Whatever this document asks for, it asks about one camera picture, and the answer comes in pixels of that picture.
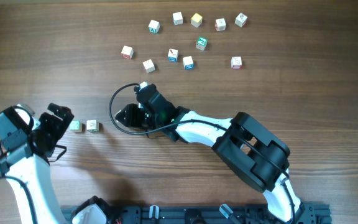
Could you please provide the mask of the green N block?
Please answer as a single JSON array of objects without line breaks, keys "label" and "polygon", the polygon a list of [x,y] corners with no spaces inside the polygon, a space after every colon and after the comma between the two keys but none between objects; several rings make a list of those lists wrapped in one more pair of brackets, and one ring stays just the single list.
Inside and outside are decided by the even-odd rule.
[{"label": "green N block", "polygon": [[75,133],[80,133],[83,130],[83,125],[78,120],[73,120],[69,125],[69,130]]}]

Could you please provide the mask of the plain wooden block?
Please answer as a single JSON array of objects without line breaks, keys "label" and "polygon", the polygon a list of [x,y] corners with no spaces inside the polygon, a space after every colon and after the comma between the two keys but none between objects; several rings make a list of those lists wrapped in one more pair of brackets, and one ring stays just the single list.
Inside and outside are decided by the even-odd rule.
[{"label": "plain wooden block", "polygon": [[87,120],[86,122],[86,130],[94,133],[94,132],[99,132],[99,122],[95,119],[93,120]]}]

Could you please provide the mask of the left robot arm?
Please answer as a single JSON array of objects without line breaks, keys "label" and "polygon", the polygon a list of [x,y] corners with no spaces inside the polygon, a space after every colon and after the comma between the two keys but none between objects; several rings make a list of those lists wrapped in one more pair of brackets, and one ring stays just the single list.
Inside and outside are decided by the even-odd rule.
[{"label": "left robot arm", "polygon": [[0,178],[14,191],[22,223],[107,223],[108,205],[92,197],[65,218],[55,195],[50,158],[74,115],[54,103],[40,118],[22,105],[0,112]]}]

